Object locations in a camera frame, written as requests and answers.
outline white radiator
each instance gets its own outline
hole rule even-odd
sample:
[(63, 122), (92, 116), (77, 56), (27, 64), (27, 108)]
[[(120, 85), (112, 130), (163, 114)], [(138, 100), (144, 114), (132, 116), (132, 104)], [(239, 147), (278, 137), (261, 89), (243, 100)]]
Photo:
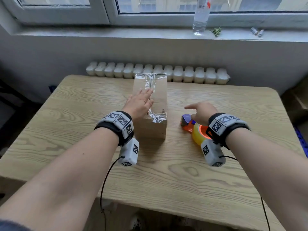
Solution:
[(172, 82), (189, 82), (189, 83), (206, 83), (206, 84), (220, 84), (225, 85), (230, 76), (227, 74), (226, 69), (218, 69), (217, 72), (214, 68), (207, 68), (206, 71), (203, 67), (193, 68), (191, 66), (165, 66), (162, 65), (153, 66), (147, 64), (118, 63), (114, 62), (91, 62), (87, 69), (89, 76), (100, 77), (116, 77), (116, 78), (129, 78), (134, 79), (136, 73), (166, 73), (168, 81)]

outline tape roll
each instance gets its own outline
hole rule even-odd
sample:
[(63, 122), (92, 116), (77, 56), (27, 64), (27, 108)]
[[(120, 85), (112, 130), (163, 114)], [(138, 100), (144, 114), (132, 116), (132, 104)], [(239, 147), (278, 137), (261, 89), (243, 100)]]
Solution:
[(201, 143), (206, 139), (211, 139), (205, 132), (208, 126), (202, 126), (198, 123), (194, 125), (192, 129), (192, 138), (193, 140), (201, 146)]

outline water bottle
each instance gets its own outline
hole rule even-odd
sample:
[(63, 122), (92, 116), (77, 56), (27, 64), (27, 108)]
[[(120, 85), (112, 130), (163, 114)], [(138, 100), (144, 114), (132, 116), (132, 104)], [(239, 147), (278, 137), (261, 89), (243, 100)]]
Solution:
[(201, 35), (208, 23), (210, 15), (211, 0), (198, 0), (195, 16), (193, 19), (193, 32), (195, 35)]

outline wooden table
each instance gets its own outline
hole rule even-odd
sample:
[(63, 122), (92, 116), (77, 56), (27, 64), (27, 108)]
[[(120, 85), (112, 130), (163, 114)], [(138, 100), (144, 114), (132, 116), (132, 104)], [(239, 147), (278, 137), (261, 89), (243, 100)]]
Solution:
[[(121, 109), (133, 80), (67, 76), (0, 160), (0, 176), (28, 181), (89, 134), (105, 114)], [(238, 116), (253, 131), (299, 154), (303, 150), (277, 92), (265, 87), (168, 82), (164, 142), (141, 142), (138, 165), (116, 165), (103, 197), (231, 227), (268, 230), (260, 196), (238, 162), (209, 167), (201, 149), (182, 131), (184, 106), (206, 100)], [(223, 148), (225, 155), (232, 153)], [(119, 148), (114, 155), (118, 157)], [(271, 229), (283, 230), (266, 206)]]

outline person's right arm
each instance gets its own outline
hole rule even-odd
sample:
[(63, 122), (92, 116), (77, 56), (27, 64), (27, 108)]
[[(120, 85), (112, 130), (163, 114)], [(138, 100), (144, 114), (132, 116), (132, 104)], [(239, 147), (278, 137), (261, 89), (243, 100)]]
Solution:
[[(217, 109), (200, 102), (192, 119), (207, 125)], [(245, 128), (237, 128), (226, 144), (269, 208), (286, 230), (308, 230), (308, 159), (268, 141)]]

